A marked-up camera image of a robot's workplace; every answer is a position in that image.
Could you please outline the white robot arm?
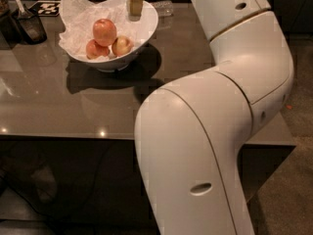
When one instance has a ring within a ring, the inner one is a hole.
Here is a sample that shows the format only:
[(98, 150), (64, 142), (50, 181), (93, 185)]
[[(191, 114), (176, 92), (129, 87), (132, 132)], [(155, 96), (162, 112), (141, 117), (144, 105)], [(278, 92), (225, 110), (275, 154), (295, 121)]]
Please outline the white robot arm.
[(267, 0), (191, 1), (215, 65), (143, 102), (140, 172), (160, 235), (254, 235), (238, 154), (288, 99), (291, 51)]

